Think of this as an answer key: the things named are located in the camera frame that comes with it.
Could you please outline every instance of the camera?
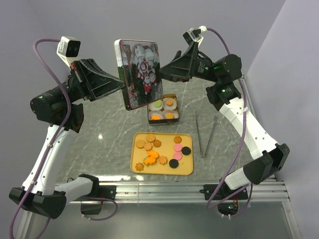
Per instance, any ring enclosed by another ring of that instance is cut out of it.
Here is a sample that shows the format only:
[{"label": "camera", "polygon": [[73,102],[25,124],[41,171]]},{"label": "camera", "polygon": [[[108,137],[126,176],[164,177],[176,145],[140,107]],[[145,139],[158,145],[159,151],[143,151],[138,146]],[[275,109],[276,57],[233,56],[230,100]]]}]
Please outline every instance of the camera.
[{"label": "camera", "polygon": [[74,37],[62,36],[58,46],[58,54],[65,57],[77,57],[81,42]]}]

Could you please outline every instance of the metal tweezers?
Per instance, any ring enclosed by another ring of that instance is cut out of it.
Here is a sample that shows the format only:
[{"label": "metal tweezers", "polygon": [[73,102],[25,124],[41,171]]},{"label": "metal tweezers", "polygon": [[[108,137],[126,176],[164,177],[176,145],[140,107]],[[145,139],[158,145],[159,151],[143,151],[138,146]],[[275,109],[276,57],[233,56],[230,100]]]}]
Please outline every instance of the metal tweezers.
[{"label": "metal tweezers", "polygon": [[209,136],[209,139],[208,139],[208,143],[207,143],[207,146],[206,146],[204,155],[203,155],[203,151],[202,151],[202,149],[201,149],[201,143],[200,143],[200,137],[199,137],[199,129],[198,129],[198,121],[197,121],[197,111],[195,111],[195,118],[196,118],[196,129],[197,129],[197,136],[198,136],[198,144],[199,144],[200,157],[201,157],[201,158],[204,158],[204,157],[206,156],[206,153],[207,153],[207,150],[208,150],[208,146],[209,146],[209,143],[210,143],[211,138],[212,138],[212,135],[213,135],[216,116],[214,116],[213,127],[212,127],[211,132],[210,132],[210,136]]}]

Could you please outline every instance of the cookie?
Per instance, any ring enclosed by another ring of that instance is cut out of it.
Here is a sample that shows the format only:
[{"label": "cookie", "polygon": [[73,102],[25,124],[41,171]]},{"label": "cookie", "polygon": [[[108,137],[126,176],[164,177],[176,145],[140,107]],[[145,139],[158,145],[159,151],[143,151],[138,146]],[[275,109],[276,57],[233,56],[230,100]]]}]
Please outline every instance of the cookie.
[{"label": "cookie", "polygon": [[161,146],[161,142],[158,139],[155,139],[153,142],[154,147],[158,148]]},{"label": "cookie", "polygon": [[174,145],[174,150],[175,150],[176,152],[180,152],[182,148],[183,148],[183,146],[182,146],[180,143],[176,143],[176,144]]},{"label": "cookie", "polygon": [[139,139],[139,140],[136,141],[136,147],[137,148],[143,148],[144,145],[145,145],[145,141],[144,140]]},{"label": "cookie", "polygon": [[189,147],[183,147],[183,148],[181,149],[181,152],[182,152],[182,154],[184,154],[184,155],[190,155],[191,150],[190,150]]},{"label": "cookie", "polygon": [[165,114],[165,118],[168,119],[168,120],[173,119],[174,118],[174,114],[171,113],[171,112],[168,112],[168,113]]},{"label": "cookie", "polygon": [[151,116],[151,120],[160,120],[161,119],[161,117],[159,117],[159,116]]},{"label": "cookie", "polygon": [[155,101],[154,106],[157,108],[161,107],[161,100]]},{"label": "cookie", "polygon": [[142,163],[137,163],[137,164],[135,165],[135,168],[136,168],[137,171],[141,172],[141,171],[144,170],[144,164],[142,164]]},{"label": "cookie", "polygon": [[155,139],[156,139],[156,138],[155,138],[155,135],[152,134],[152,133],[149,133],[148,135],[146,135],[146,140],[147,140],[148,142],[151,142],[151,143],[152,143]]},{"label": "cookie", "polygon": [[181,143],[181,137],[180,137],[180,136],[176,136],[176,137],[174,138],[174,142],[175,142],[175,143]]},{"label": "cookie", "polygon": [[156,151],[150,150],[150,151],[148,151],[148,156],[153,157],[153,158],[158,158],[159,153],[157,153]]},{"label": "cookie", "polygon": [[177,161],[176,159],[171,159],[171,160],[169,161],[169,166],[170,166],[171,168],[177,168],[178,165],[179,165],[179,163],[178,163],[178,161]]},{"label": "cookie", "polygon": [[153,146],[152,146],[151,143],[146,143],[146,144],[144,145],[144,149],[145,149],[145,150],[151,150],[152,148],[153,148]]},{"label": "cookie", "polygon": [[143,163],[148,166],[149,164],[154,164],[156,162],[156,158],[154,157],[146,157]]},{"label": "cookie", "polygon": [[181,160],[181,158],[183,158],[183,155],[181,152],[175,152],[173,158],[176,160]]},{"label": "cookie", "polygon": [[165,156],[160,156],[158,158],[158,161],[159,161],[160,164],[164,165],[164,164],[167,163],[167,158]]},{"label": "cookie", "polygon": [[174,103],[173,103],[172,100],[167,100],[167,101],[166,101],[166,104],[167,104],[168,106],[172,106]]}]

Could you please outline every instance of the orange tray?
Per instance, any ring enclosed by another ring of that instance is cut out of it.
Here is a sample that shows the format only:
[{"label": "orange tray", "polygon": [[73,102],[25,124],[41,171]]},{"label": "orange tray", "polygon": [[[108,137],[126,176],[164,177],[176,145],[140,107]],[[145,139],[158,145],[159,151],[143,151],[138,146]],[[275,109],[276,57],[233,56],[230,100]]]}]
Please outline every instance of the orange tray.
[{"label": "orange tray", "polygon": [[[155,135],[156,139],[161,141],[160,147],[154,147],[154,151],[159,153],[160,156],[167,157],[167,163],[162,165],[157,160],[156,163],[152,165],[144,165],[143,171],[137,171],[135,165],[137,163],[143,163],[143,159],[147,157],[148,153],[144,148],[137,148],[136,141],[139,139],[146,141],[146,135],[152,133]],[[173,159],[175,153],[174,150],[174,137],[180,136],[182,142],[180,143],[183,147],[187,146],[191,150],[190,155],[183,155],[183,158],[178,161],[179,165],[177,168],[171,168],[169,166],[169,161]],[[193,149],[192,140],[188,134],[182,133],[153,133],[153,132],[138,132],[134,135],[133,147],[132,147],[132,157],[131,157],[131,170],[135,173],[150,173],[150,174],[172,174],[172,175],[189,175],[193,171]]]}]

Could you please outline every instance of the marble table surface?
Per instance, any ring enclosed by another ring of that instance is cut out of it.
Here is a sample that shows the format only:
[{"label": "marble table surface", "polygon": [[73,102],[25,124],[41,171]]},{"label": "marble table surface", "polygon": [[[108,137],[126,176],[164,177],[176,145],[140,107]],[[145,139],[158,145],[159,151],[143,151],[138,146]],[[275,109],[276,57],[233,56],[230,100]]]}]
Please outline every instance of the marble table surface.
[{"label": "marble table surface", "polygon": [[[100,181],[219,180],[235,154],[240,135],[209,103],[205,88],[212,84],[201,79],[192,79],[188,83],[163,81],[164,94],[177,95],[180,121],[173,125],[149,125],[146,107],[125,110],[122,92],[115,92],[95,102],[79,102],[84,105],[84,122],[66,154],[57,182],[66,182],[69,177],[76,178],[82,173],[98,176]],[[203,150],[206,149],[216,115],[212,140],[204,159],[199,153],[196,109]],[[188,176],[132,172],[133,137],[140,131],[189,134],[193,141],[194,171]],[[251,160],[244,145],[233,170]]]}]

